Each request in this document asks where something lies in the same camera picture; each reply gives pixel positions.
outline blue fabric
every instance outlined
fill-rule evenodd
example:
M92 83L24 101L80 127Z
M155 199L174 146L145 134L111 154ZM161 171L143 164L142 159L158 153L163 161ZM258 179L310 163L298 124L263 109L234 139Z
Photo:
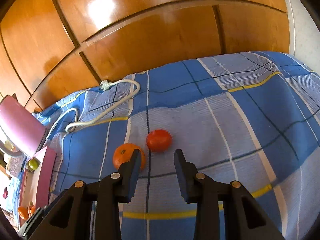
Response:
M173 163L181 148L187 161L216 181L241 181L286 239L303 238L320 212L316 73L291 55L261 51L185 60L126 78L141 85L133 99L100 124L66 134L71 112L50 136L48 145L57 152L51 200L77 180L91 183L116 171L115 149L134 143L147 163L134 198L121 206L123 239L191 240L196 206L184 203ZM126 83L104 93L81 90L35 116L50 127L76 107L81 121L91 120L132 89ZM157 129L173 138L161 154L145 144Z

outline green fruit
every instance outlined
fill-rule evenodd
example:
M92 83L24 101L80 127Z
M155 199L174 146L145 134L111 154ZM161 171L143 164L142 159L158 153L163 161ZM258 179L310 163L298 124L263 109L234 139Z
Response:
M29 167L35 171L39 167L38 161L35 158L32 158L31 160L29 160Z

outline red fruit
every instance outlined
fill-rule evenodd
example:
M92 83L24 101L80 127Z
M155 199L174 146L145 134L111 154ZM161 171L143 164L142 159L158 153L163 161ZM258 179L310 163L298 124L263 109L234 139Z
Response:
M166 130L154 130L147 136L147 146L153 152L163 152L171 143L171 135Z

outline pink container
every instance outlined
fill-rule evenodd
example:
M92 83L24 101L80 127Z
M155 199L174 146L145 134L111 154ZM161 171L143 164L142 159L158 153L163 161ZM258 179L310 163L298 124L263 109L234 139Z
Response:
M11 96L0 103L0 126L9 140L32 158L44 143L47 129Z

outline metal screw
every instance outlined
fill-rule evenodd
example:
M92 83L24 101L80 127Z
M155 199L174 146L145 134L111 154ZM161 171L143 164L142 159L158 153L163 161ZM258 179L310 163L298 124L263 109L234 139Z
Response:
M83 181L82 180L78 180L77 182L75 182L75 187L82 187L83 186Z
M204 175L203 173L198 172L198 173L196 174L196 178L197 178L197 179L204 179L204 178L205 178L205 175Z
M112 174L110 175L110 177L111 177L112 179L119 179L119 178L120 178L120 174L117 173L117 172L115 172L115 173L112 173Z
M233 186L233 187L235 187L235 188L240 188L241 187L241 183L239 182L239 181L233 181L232 183L231 183L231 185Z

